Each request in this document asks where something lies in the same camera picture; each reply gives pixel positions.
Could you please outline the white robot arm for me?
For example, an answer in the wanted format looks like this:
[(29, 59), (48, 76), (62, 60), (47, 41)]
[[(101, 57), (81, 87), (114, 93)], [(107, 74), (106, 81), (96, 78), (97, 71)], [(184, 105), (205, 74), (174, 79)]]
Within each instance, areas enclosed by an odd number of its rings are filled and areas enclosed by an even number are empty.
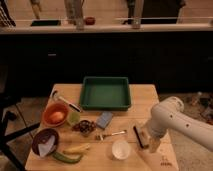
[(146, 123), (149, 135), (161, 139), (168, 129), (173, 129), (213, 152), (213, 126), (195, 120), (183, 111), (183, 101), (174, 96), (155, 104)]

